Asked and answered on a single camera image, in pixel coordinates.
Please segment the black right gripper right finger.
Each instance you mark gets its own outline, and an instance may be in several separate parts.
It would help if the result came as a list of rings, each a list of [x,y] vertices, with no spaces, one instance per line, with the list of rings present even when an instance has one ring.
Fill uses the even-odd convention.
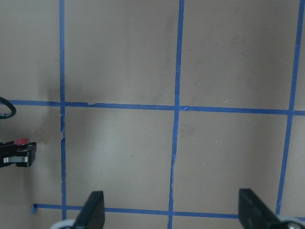
[[[303,229],[305,227],[296,218],[274,214],[250,188],[239,189],[238,218],[244,229]]]

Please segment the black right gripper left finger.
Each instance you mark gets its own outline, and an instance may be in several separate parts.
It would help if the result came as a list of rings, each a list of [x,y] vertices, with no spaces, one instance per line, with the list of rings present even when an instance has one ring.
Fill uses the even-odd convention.
[[[73,229],[102,229],[105,223],[103,191],[93,191],[77,216]]]

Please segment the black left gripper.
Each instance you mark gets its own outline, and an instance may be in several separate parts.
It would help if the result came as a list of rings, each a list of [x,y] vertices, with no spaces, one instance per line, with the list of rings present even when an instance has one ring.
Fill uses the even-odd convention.
[[[16,145],[14,142],[0,144],[0,167],[15,164],[17,167],[30,167],[36,156],[36,142]]]

